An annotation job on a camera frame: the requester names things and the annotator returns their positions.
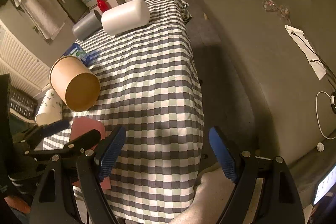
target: gray carpet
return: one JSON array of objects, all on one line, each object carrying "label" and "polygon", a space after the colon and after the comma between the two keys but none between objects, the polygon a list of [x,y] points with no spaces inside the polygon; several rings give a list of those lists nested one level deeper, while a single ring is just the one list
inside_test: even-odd
[{"label": "gray carpet", "polygon": [[208,132],[212,126],[233,139],[240,149],[257,148],[254,137],[254,118],[245,90],[233,64],[219,46],[222,42],[210,20],[196,0],[185,0],[193,18],[186,25],[192,44],[194,62],[199,79],[203,81],[204,144],[200,171],[213,165],[217,160],[211,150]]}]

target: sofa cushion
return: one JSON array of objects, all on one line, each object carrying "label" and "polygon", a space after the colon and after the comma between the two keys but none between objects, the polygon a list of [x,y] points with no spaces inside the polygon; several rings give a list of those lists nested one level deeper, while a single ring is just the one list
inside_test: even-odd
[{"label": "sofa cushion", "polygon": [[[201,3],[246,89],[262,156],[281,155],[290,164],[314,149],[324,139],[316,121],[315,97],[320,90],[330,94],[332,89],[327,77],[318,80],[285,22],[277,13],[264,11],[263,0]],[[329,135],[336,117],[326,96],[319,97],[319,116]]]}]

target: gray sofa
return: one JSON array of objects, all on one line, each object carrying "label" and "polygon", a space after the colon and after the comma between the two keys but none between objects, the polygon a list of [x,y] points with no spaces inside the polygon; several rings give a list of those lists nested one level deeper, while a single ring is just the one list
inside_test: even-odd
[{"label": "gray sofa", "polygon": [[[336,73],[336,0],[273,0],[289,7],[291,26],[301,29]],[[199,0],[221,37],[244,85],[255,118],[260,155],[281,155],[290,166],[302,206],[311,204],[317,182],[336,163],[336,139],[320,133],[315,97],[333,92],[327,76],[318,80],[304,53],[277,13],[263,0]],[[335,134],[330,99],[320,95],[318,111],[325,135]],[[325,145],[318,152],[316,145]]]}]

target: kraft paper cup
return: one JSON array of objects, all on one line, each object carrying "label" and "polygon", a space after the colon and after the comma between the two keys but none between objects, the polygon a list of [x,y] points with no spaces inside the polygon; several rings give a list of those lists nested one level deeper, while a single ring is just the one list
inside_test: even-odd
[{"label": "kraft paper cup", "polygon": [[71,110],[85,111],[96,103],[100,82],[77,57],[58,59],[49,77],[52,88]]},{"label": "kraft paper cup", "polygon": [[62,106],[63,102],[55,90],[48,90],[35,116],[36,123],[41,126],[62,120]]}]

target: blue gripper pad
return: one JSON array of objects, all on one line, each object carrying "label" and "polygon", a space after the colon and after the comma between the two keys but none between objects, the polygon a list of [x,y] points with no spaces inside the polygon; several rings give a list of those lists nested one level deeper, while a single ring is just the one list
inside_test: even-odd
[{"label": "blue gripper pad", "polygon": [[126,130],[124,127],[118,127],[115,130],[111,132],[110,136],[101,140],[104,143],[104,151],[102,153],[98,152],[95,157],[95,163],[99,166],[98,177],[100,181],[111,174],[126,140]]},{"label": "blue gripper pad", "polygon": [[236,183],[238,175],[236,173],[235,161],[231,157],[228,149],[214,127],[212,127],[209,131],[209,142],[219,164],[222,167],[224,175],[228,179],[232,180],[232,182]]}]

